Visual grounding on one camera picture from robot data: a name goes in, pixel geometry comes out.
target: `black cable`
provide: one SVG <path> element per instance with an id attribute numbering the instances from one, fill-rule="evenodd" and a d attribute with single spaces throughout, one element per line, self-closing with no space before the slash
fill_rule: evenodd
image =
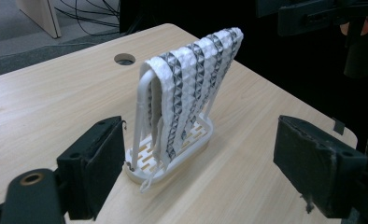
<path id="1" fill-rule="evenodd" d="M 92 12 L 92 11 L 87 11 L 87 10 L 81 10 L 81 9 L 78 9 L 78 1 L 76 0 L 75 1 L 75 5 L 72 7 L 68 4 L 66 4 L 66 2 L 64 2 L 63 0 L 61 0 L 61 2 L 63 4 L 65 4 L 66 6 L 70 7 L 70 8 L 73 8 L 75 10 L 75 14 L 71 14 L 71 13 L 68 13 L 66 11 L 63 11 L 59 8 L 56 7 L 56 10 L 60 11 L 61 13 L 63 13 L 65 16 L 69 17 L 69 18 L 72 18 L 72 19 L 76 19 L 77 20 L 77 23 L 79 25 L 79 27 L 82 29 L 83 32 L 85 32 L 86 34 L 88 35 L 96 35 L 96 34 L 91 34 L 89 32 L 87 32 L 84 27 L 82 26 L 82 24 L 80 23 L 80 21 L 87 21 L 87 22 L 92 22 L 92 23 L 96 23 L 96 24 L 100 24 L 100 25 L 104 25 L 104 26 L 110 26 L 110 27 L 117 27 L 119 28 L 120 26 L 117 24 L 117 23 L 112 23 L 112 22 L 105 22 L 105 21 L 98 21 L 98 20 L 94 20 L 94 19 L 90 19 L 90 18 L 87 18 L 87 17 L 82 17 L 82 16 L 79 16 L 78 13 L 79 12 L 83 12 L 83 13 L 91 13 L 91 14 L 101 14 L 101 15 L 108 15 L 108 16 L 115 16 L 117 18 L 117 20 L 119 21 L 120 20 L 120 13 L 118 12 L 119 8 L 120 8 L 120 1 L 119 1 L 119 4 L 118 4 L 118 8 L 117 10 L 115 10 L 108 2 L 106 2 L 105 0 L 102 0 L 104 5 L 106 6 L 106 8 L 104 7 L 99 7 L 97 6 L 96 4 L 90 2 L 89 0 L 87 0 L 88 3 L 90 3 L 92 6 L 94 7 L 98 7 L 98 8 L 101 8 L 102 10 L 105 10 L 107 11 L 107 13 L 105 12 Z M 107 33 L 107 34 L 100 34 L 100 35 L 114 35 L 114 34 L 119 34 L 120 32 L 111 32 L 111 33 Z"/>
<path id="2" fill-rule="evenodd" d="M 76 19 L 76 15 L 74 15 L 74 14 L 62 11 L 59 8 L 56 8 L 56 10 L 60 11 L 61 13 L 63 13 L 64 15 L 66 15 L 66 16 L 72 18 L 72 19 Z M 81 20 L 81 21 L 89 21 L 89 22 L 93 22 L 93 23 L 97 23 L 97 24 L 101 24 L 101 25 L 105 25 L 105 26 L 120 27 L 116 23 L 105 22 L 105 21 L 97 21 L 97 20 L 93 20 L 93 19 L 89 19 L 89 18 L 85 18 L 85 17 L 80 17 L 80 16 L 78 16 L 78 19 Z"/>
<path id="3" fill-rule="evenodd" d="M 74 10 L 77 10 L 77 11 L 80 11 L 80 12 L 84 12 L 84 13 L 91 13 L 91 14 L 100 14 L 100 15 L 107 15 L 107 16 L 115 16 L 116 14 L 115 13 L 105 13 L 105 12 L 94 12 L 94 11 L 86 11 L 86 10 L 81 10 L 81 9 L 78 9 L 78 8 L 75 8 L 75 7 L 72 7 L 72 6 L 70 6 L 70 5 L 68 5 L 66 2 L 64 2 L 63 0 L 61 0 L 61 2 L 63 3 L 63 4 L 65 4 L 66 6 L 68 6 L 68 7 L 71 7 L 71 8 L 73 8 Z"/>

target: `light wood tabletop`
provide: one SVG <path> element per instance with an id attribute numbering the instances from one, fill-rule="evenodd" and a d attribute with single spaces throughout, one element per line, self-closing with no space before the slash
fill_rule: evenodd
<path id="1" fill-rule="evenodd" d="M 132 147 L 140 65 L 195 40 L 164 24 L 0 76 L 0 203 L 14 177 L 56 169 L 56 158 L 99 120 L 122 116 Z M 119 54 L 135 63 L 116 63 Z M 318 209 L 307 214 L 273 163 L 279 115 L 357 144 L 351 130 L 334 132 L 333 119 L 234 61 L 210 112 L 208 146 L 145 193 L 122 171 L 95 223 L 340 223 Z"/>

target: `black mount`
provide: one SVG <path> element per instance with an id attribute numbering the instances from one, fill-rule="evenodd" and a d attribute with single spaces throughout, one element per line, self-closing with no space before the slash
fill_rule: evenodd
<path id="1" fill-rule="evenodd" d="M 299 35 L 349 22 L 344 74 L 354 78 L 368 76 L 368 34 L 361 35 L 364 21 L 368 20 L 368 1 L 301 1 L 281 7 L 277 13 L 277 32 L 282 36 Z"/>
<path id="2" fill-rule="evenodd" d="M 94 124 L 57 158 L 58 168 L 14 178 L 0 204 L 0 223 L 65 223 L 96 219 L 125 161 L 120 116 Z"/>
<path id="3" fill-rule="evenodd" d="M 348 218 L 352 208 L 368 224 L 368 157 L 313 124 L 289 116 L 278 119 L 274 163 L 327 218 Z"/>

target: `cloth draped over frame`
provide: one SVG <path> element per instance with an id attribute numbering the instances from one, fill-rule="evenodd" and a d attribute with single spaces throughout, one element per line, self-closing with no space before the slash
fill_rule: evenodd
<path id="1" fill-rule="evenodd" d="M 156 74 L 148 86 L 142 125 L 145 134 L 152 136 L 154 174 L 166 170 L 181 150 L 197 116 L 217 94 L 243 37 L 237 27 L 223 29 L 142 64 L 140 78 L 149 69 Z M 142 190 L 149 187 L 152 177 Z"/>

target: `round hole in table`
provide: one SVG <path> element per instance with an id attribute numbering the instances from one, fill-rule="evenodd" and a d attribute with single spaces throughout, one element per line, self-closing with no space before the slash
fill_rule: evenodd
<path id="1" fill-rule="evenodd" d="M 114 57 L 114 61 L 120 65 L 131 65 L 135 62 L 135 57 L 132 54 L 121 53 Z"/>

